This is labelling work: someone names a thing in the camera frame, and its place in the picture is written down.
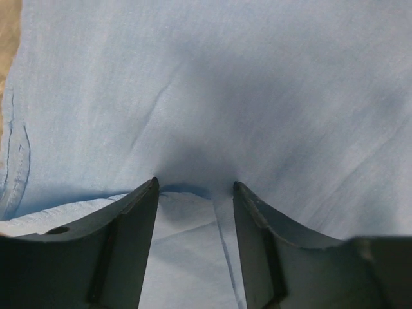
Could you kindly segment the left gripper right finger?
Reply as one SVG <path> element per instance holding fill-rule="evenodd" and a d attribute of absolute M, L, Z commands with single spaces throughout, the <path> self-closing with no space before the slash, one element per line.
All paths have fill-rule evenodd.
<path fill-rule="evenodd" d="M 410 308 L 411 238 L 338 240 L 233 186 L 248 308 Z"/>

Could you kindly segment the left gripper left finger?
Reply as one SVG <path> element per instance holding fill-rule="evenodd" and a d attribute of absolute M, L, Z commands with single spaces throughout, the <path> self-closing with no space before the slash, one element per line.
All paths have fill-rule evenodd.
<path fill-rule="evenodd" d="M 160 188 L 157 178 L 43 235 L 1 237 L 2 308 L 137 308 Z"/>

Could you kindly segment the light blue long sleeve shirt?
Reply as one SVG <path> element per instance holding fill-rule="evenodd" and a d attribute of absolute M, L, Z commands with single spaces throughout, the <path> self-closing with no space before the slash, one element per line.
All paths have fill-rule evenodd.
<path fill-rule="evenodd" d="M 157 177 L 142 308 L 242 308 L 231 187 L 335 238 L 411 233 L 410 1 L 24 1 L 1 227 Z"/>

